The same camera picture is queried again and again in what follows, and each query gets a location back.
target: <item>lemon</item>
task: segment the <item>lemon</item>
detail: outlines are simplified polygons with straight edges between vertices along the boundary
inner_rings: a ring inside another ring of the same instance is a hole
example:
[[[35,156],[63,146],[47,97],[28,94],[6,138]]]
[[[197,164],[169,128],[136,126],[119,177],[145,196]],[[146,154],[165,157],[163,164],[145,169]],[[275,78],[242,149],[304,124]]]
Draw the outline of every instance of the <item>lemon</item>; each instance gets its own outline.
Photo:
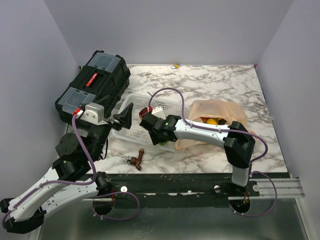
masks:
[[[215,120],[214,118],[209,118],[209,119],[206,121],[206,124],[218,125],[218,121]]]

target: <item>black metal frame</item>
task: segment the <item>black metal frame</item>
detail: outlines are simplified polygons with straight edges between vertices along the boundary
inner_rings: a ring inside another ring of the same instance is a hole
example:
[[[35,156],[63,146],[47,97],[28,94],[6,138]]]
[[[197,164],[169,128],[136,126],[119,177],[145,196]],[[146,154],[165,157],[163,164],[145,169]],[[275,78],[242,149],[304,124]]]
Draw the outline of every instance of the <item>black metal frame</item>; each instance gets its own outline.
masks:
[[[276,179],[290,177],[287,172],[266,174]],[[115,192],[126,186],[128,192],[137,196],[141,208],[228,208],[228,197],[244,195],[243,191],[251,197],[259,196],[259,192],[252,188],[256,183],[254,179],[264,178],[254,174],[245,190],[236,191],[230,188],[232,173],[108,174],[108,177]],[[214,190],[216,185],[220,186],[220,192]],[[188,191],[195,194],[186,195]],[[137,207],[136,201],[129,195],[116,195],[115,200],[114,207],[117,209]]]

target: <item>metal floor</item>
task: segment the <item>metal floor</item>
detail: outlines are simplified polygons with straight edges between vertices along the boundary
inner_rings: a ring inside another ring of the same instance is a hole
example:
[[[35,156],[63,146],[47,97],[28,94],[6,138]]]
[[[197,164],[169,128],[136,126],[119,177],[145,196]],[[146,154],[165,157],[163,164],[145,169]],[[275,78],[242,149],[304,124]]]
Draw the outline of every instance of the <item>metal floor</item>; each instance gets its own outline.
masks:
[[[265,211],[271,200],[252,200],[248,214]],[[114,209],[127,217],[133,209]],[[90,201],[68,206],[46,220],[40,240],[307,240],[294,199],[279,199],[261,217],[241,217],[228,208],[143,209],[128,221],[93,217]]]

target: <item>marble surface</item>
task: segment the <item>marble surface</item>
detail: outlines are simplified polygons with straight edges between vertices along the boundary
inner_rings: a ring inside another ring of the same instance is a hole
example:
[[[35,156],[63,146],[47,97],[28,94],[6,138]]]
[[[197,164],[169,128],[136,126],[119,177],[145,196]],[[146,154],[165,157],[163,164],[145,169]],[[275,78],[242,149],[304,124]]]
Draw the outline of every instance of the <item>marble surface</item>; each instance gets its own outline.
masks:
[[[120,108],[130,93],[148,95],[164,87],[179,89],[191,105],[194,100],[219,99],[236,102],[248,116],[246,128],[262,136],[268,143],[268,154],[254,162],[253,170],[261,172],[287,172],[280,146],[275,134],[269,111],[263,97],[253,65],[237,66],[182,66],[171,69],[169,65],[131,65],[130,85],[116,105]],[[181,103],[174,91],[157,95]],[[145,149],[142,170],[126,163],[127,156],[138,156],[140,148]],[[257,140],[253,157],[263,153],[264,145]],[[97,171],[107,173],[231,173],[223,149],[203,144],[179,152],[168,152],[152,146],[143,146],[109,137],[107,158],[95,163]]]

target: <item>gray wall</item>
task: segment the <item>gray wall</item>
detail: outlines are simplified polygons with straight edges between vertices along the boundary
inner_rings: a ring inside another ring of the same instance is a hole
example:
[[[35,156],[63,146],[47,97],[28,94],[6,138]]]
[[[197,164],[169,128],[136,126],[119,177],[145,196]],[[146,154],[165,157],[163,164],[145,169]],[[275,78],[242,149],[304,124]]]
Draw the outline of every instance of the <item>gray wall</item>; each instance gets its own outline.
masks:
[[[1,200],[23,193],[56,158],[64,125],[54,103],[77,64],[43,0],[1,1],[0,23]],[[26,237],[0,227],[1,240]]]
[[[320,1],[295,0],[257,67],[281,149],[320,237]]]
[[[257,64],[293,0],[45,0],[78,64]]]

